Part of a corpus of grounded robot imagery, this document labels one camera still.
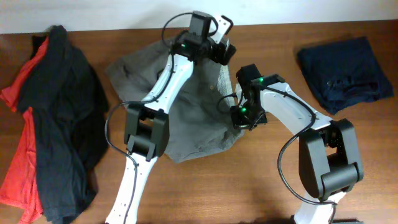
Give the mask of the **grey shorts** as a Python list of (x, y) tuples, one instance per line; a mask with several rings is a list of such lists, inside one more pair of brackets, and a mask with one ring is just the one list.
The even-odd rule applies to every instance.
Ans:
[[(105, 70), (121, 101), (139, 101), (157, 81), (169, 50), (161, 41), (125, 55)], [(175, 163), (227, 151), (244, 135), (226, 111), (234, 105), (228, 66), (203, 60), (194, 67), (170, 109), (166, 155)]]

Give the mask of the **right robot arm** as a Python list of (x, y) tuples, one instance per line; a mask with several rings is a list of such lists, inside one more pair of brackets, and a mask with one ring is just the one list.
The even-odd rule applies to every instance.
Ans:
[[(253, 130), (267, 123), (270, 113), (293, 134), (277, 158), (282, 182), (302, 203), (292, 216), (293, 223), (334, 223), (338, 202), (364, 177), (353, 124), (319, 113), (281, 76), (264, 77), (254, 64), (241, 67), (236, 78), (239, 103), (230, 109), (234, 128)], [(288, 184), (282, 172), (282, 156), (295, 140), (304, 195)]]

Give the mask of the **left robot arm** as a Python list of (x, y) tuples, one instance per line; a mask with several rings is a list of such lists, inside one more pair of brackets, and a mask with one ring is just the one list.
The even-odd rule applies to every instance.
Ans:
[(106, 223), (137, 222), (149, 174), (169, 142), (169, 111), (195, 65), (202, 59), (227, 65), (236, 51), (226, 38), (233, 27), (230, 18), (200, 11), (189, 12), (189, 16), (188, 29), (165, 45), (167, 61), (152, 89), (140, 101), (119, 104), (126, 107), (125, 149), (117, 152), (126, 158), (126, 166)]

